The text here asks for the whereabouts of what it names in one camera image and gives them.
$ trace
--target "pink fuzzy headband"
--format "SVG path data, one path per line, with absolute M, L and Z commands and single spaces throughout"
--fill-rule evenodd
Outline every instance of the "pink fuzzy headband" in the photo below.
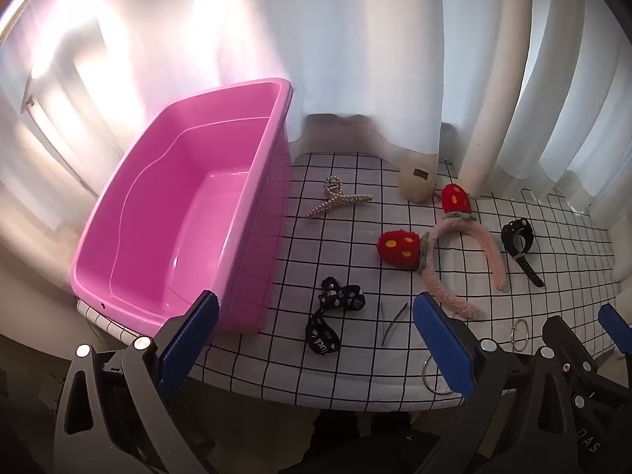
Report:
M 496 243 L 492 239 L 489 231 L 481 226 L 477 221 L 461 218 L 460 216 L 447 216 L 441 222 L 435 224 L 428 238 L 422 240 L 424 244 L 421 247 L 422 254 L 425 253 L 425 266 L 423 259 L 421 260 L 421 278 L 426 284 L 429 293 L 441 304 L 445 305 L 449 310 L 467 319 L 477 319 L 482 316 L 482 312 L 475 305 L 472 305 L 463 297 L 455 296 L 438 278 L 434 268 L 434 245 L 441 235 L 459 231 L 471 235 L 479 241 L 489 267 L 492 270 L 495 287 L 501 291 L 507 286 L 507 278 L 505 276 L 504 263 L 500 256 L 500 251 Z

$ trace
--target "red plush strawberry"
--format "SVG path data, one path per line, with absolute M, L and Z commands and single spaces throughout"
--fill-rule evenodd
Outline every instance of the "red plush strawberry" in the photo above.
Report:
M 463 188 L 456 183 L 446 185 L 441 191 L 441 206 L 446 214 L 451 212 L 472 213 L 470 198 Z
M 419 262 L 419 235 L 394 230 L 380 235 L 377 252 L 382 260 L 398 269 L 416 269 Z

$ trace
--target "beige pom-pom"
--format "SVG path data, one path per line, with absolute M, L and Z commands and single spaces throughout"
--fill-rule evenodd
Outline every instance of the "beige pom-pom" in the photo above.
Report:
M 435 175 L 422 162 L 413 162 L 399 171 L 399 194 L 413 203 L 423 203 L 435 190 Z

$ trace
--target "black wristwatch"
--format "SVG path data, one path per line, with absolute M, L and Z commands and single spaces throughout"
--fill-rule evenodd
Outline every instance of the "black wristwatch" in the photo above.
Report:
M 514 244 L 514 238 L 516 235 L 520 235 L 525 240 L 525 246 L 522 251 L 518 251 Z M 544 282 L 535 273 L 532 267 L 527 262 L 525 255 L 533 246 L 533 228 L 526 218 L 520 217 L 514 221 L 508 222 L 502 227 L 500 232 L 500 240 L 502 240 L 505 246 L 505 251 L 511 255 L 511 258 L 516 260 L 520 268 L 525 272 L 527 277 L 533 282 L 536 287 L 544 287 Z

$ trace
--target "checkered tablecloth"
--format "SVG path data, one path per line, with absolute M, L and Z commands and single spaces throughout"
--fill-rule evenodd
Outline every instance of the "checkered tablecloth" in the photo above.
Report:
M 425 290 L 421 278 L 382 264 L 375 249 L 385 231 L 406 229 L 421 235 L 443 218 L 439 194 L 456 181 L 452 166 L 439 163 L 437 190 L 422 205 L 403 199 L 397 190 L 397 170 L 373 156 L 305 155 L 293 173 L 265 329 L 255 335 L 220 333 L 203 349 L 191 376 L 241 394 L 318 408 L 424 410 L 458 404 L 459 394 L 432 394 L 421 380 L 429 352 L 410 318 L 412 299 Z M 305 213 L 324 200 L 322 184 L 330 175 L 341 178 L 345 194 L 371 194 L 373 202 L 305 219 Z M 599 307 L 606 302 L 614 305 L 620 291 L 612 281 L 614 256 L 608 232 L 574 212 L 558 194 L 549 194 L 545 201 L 536 200 L 527 189 L 520 200 L 484 194 L 472 200 L 472 206 L 503 252 L 510 282 L 505 293 L 494 288 L 485 254 L 469 235 L 441 238 L 435 248 L 440 278 L 454 294 L 485 312 L 484 319 L 467 322 L 472 332 L 511 350 L 512 328 L 523 318 L 530 334 L 525 352 L 532 353 L 543 344 L 542 326 L 548 316 L 561 315 L 593 356 L 612 347 L 596 319 Z M 536 240 L 527 259 L 545 288 L 529 283 L 504 253 L 500 229 L 516 217 L 532 223 Z M 318 308 L 320 282 L 327 276 L 359 284 L 367 304 L 359 312 L 325 314 L 342 348 L 338 354 L 319 356 L 306 346 L 304 334 L 310 313 Z M 389 324 L 406 303 L 382 345 Z M 78 310 L 125 343 L 137 336 L 82 301 Z M 523 324 L 516 326 L 515 334 L 516 345 L 522 348 Z M 447 389 L 432 360 L 426 380 L 436 391 Z

